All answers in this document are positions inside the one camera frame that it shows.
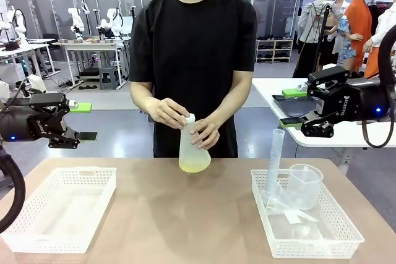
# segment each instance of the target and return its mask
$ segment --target black t-shirt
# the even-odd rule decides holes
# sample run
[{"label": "black t-shirt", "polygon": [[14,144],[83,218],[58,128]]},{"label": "black t-shirt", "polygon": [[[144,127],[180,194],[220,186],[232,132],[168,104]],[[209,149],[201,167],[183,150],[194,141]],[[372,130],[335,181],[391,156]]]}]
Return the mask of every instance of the black t-shirt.
[{"label": "black t-shirt", "polygon": [[[257,20],[248,0],[152,0],[132,29],[130,80],[153,82],[159,100],[171,98],[196,120],[228,94],[233,71],[253,71]],[[233,117],[219,128],[212,158],[236,158]],[[155,123],[155,156],[179,155],[180,131]]]}]

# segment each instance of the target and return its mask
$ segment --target plastic bottle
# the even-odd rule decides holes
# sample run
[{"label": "plastic bottle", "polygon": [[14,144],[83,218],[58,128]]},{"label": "plastic bottle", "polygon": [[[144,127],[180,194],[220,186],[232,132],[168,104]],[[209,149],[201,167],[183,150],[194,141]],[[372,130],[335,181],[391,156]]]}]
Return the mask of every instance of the plastic bottle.
[{"label": "plastic bottle", "polygon": [[190,114],[186,120],[187,126],[181,131],[180,136],[179,166],[186,172],[200,172],[209,166],[211,158],[207,150],[199,149],[196,144],[191,144],[198,135],[198,133],[190,134],[190,131],[195,128],[195,115]]},{"label": "plastic bottle", "polygon": [[270,153],[270,166],[268,168],[267,185],[265,186],[265,195],[270,198],[277,186],[280,157],[282,155],[283,138],[285,131],[274,129],[272,131],[272,146]]}]

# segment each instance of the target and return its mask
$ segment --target man's right hand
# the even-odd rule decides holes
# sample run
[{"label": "man's right hand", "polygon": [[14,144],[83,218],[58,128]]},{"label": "man's right hand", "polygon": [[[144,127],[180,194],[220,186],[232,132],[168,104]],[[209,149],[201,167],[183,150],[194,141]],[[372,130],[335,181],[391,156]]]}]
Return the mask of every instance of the man's right hand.
[{"label": "man's right hand", "polygon": [[349,39],[350,39],[350,40],[358,40],[358,41],[361,41],[361,40],[363,40],[363,35],[360,35],[359,33],[351,34],[351,35],[349,36]]},{"label": "man's right hand", "polygon": [[169,98],[158,100],[152,97],[147,103],[147,111],[155,122],[180,130],[187,125],[186,118],[190,116],[184,107]]}]

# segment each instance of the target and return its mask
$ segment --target blue floor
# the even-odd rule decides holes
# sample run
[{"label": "blue floor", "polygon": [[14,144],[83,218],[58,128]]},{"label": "blue floor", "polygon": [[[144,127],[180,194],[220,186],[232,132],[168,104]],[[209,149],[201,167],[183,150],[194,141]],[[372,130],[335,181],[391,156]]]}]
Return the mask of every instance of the blue floor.
[{"label": "blue floor", "polygon": [[[68,114],[67,124],[77,131],[98,132],[96,142],[83,143],[77,150],[48,148],[45,139],[5,146],[23,174],[50,157],[152,157],[153,125],[139,111],[93,111],[91,114]],[[272,129],[277,119],[269,108],[243,108],[235,116],[240,158],[269,158]],[[328,158],[338,162],[331,148],[297,147],[285,135],[283,158]],[[356,149],[348,178],[396,230],[396,150]],[[7,189],[0,190],[0,197]]]}]

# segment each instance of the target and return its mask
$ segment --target stool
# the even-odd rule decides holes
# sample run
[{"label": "stool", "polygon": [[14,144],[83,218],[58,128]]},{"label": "stool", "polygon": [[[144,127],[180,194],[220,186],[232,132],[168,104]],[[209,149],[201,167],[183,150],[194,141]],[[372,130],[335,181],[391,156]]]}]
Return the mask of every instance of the stool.
[{"label": "stool", "polygon": [[99,84],[101,90],[107,88],[115,90],[119,85],[116,69],[114,67],[99,68]]}]

